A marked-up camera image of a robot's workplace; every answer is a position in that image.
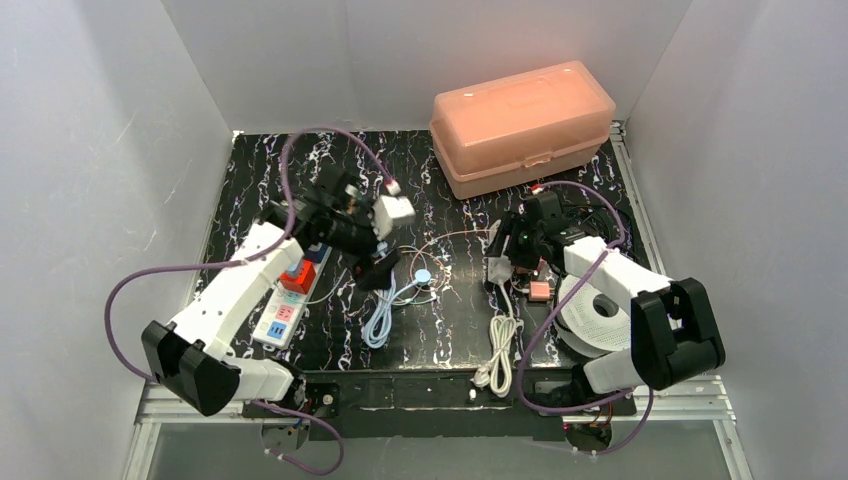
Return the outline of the pink power adapter plug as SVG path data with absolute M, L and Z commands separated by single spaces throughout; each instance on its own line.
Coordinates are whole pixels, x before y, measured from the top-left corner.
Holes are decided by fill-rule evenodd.
M 548 302 L 553 296 L 553 287 L 548 281 L 530 281 L 527 288 L 527 298 L 531 302 Z

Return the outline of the long white power strip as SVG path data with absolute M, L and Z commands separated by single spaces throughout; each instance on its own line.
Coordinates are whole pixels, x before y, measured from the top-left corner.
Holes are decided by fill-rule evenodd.
M 316 270 L 315 282 L 307 295 L 285 290 L 280 284 L 280 276 L 277 278 L 273 284 L 273 293 L 251 332 L 251 338 L 265 350 L 285 350 L 289 346 L 302 316 L 314 303 L 312 294 L 331 251 L 327 245 L 318 244 L 311 246 L 302 258 L 312 261 Z

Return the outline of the pink translucent storage box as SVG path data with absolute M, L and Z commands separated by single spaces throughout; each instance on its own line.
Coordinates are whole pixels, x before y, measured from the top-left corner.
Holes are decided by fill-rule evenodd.
M 587 164 L 615 111 L 585 65 L 571 61 L 440 93 L 429 131 L 464 200 Z

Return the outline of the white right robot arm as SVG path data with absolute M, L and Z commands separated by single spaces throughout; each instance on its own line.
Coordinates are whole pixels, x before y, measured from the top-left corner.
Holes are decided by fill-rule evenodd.
M 567 299 L 591 286 L 628 318 L 627 345 L 573 370 L 569 394 L 574 401 L 640 385 L 664 390 L 725 363 L 701 282 L 673 280 L 639 265 L 614 242 L 568 222 L 565 210 L 561 194 L 536 191 L 520 209 L 503 214 L 486 254 L 524 269 L 546 261 L 574 278 Z

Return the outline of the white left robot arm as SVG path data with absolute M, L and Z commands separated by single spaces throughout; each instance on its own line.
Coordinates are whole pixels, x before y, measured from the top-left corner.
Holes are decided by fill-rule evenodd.
M 239 358 L 231 342 L 273 283 L 304 266 L 314 245 L 338 252 L 359 289 L 389 288 L 399 255 L 381 255 L 379 246 L 415 212 L 396 180 L 385 188 L 386 194 L 371 198 L 354 175 L 330 166 L 301 197 L 285 193 L 270 201 L 198 298 L 167 323 L 152 321 L 142 332 L 155 380 L 204 416 L 232 401 L 301 408 L 306 379 L 297 368 L 283 360 Z

